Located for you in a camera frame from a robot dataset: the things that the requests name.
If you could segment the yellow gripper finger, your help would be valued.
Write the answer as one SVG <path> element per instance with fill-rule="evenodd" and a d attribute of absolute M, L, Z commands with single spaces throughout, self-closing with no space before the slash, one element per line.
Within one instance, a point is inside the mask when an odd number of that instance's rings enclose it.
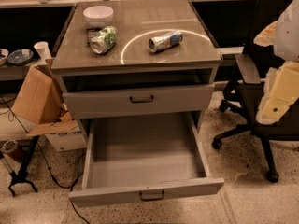
<path fill-rule="evenodd" d="M 299 62 L 286 61 L 279 69 L 270 68 L 256 120 L 261 124 L 279 121 L 298 98 Z"/>

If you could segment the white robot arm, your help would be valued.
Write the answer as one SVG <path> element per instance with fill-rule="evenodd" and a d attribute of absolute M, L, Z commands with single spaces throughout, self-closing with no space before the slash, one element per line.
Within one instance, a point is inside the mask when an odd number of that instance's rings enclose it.
<path fill-rule="evenodd" d="M 267 72 L 256 115 L 259 123 L 269 125 L 279 121 L 299 98 L 299 0 L 292 0 L 253 42 L 262 47 L 272 45 L 274 54 L 284 61 L 280 68 Z"/>

